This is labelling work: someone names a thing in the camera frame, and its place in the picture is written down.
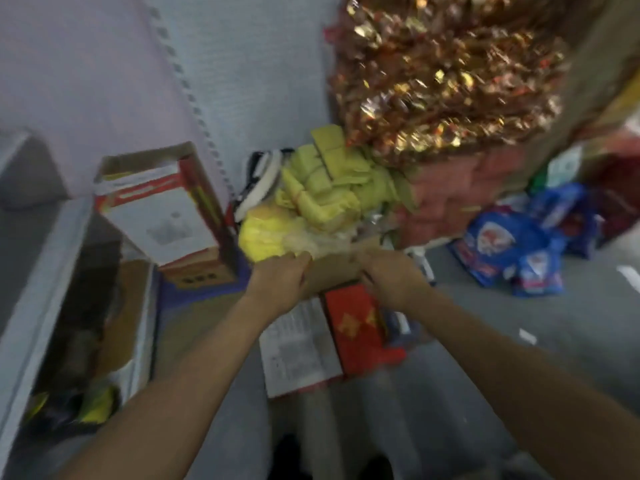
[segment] person's right arm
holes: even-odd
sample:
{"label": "person's right arm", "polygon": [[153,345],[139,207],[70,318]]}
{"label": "person's right arm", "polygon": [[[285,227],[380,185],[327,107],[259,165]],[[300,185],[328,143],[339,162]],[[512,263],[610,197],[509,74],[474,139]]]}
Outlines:
{"label": "person's right arm", "polygon": [[562,479],[640,478],[640,420],[432,289],[397,251],[358,256],[380,303],[421,322],[460,364],[521,448]]}

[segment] person's left hand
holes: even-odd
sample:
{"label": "person's left hand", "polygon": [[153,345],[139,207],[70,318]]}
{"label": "person's left hand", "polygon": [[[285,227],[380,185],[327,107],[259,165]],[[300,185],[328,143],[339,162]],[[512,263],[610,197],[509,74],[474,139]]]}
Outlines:
{"label": "person's left hand", "polygon": [[251,279],[244,294],[259,306],[269,323],[290,311],[300,300],[304,275],[311,263],[311,254],[303,252],[272,257],[253,266]]}

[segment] forearm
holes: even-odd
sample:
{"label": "forearm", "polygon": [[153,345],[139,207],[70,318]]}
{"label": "forearm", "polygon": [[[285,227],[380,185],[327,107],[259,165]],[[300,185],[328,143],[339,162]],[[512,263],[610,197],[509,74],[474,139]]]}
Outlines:
{"label": "forearm", "polygon": [[553,476],[640,477],[640,421],[611,398],[432,290],[414,293],[408,315],[442,343],[520,446]]}
{"label": "forearm", "polygon": [[151,383],[61,473],[92,478],[181,479],[252,344],[272,317],[242,298],[165,379]]}

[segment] person's left arm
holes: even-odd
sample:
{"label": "person's left arm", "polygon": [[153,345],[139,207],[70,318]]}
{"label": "person's left arm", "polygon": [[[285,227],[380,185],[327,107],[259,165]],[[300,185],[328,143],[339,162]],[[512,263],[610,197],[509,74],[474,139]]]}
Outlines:
{"label": "person's left arm", "polygon": [[228,316],[101,428],[60,480],[184,478],[252,344],[297,304],[308,253],[258,263]]}

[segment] white wall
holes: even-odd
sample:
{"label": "white wall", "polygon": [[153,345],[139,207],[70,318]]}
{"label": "white wall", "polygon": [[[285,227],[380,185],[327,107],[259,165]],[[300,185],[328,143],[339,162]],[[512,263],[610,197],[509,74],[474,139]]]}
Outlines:
{"label": "white wall", "polygon": [[104,155],[191,140],[228,201],[139,0],[0,0],[0,127],[39,133],[74,196]]}

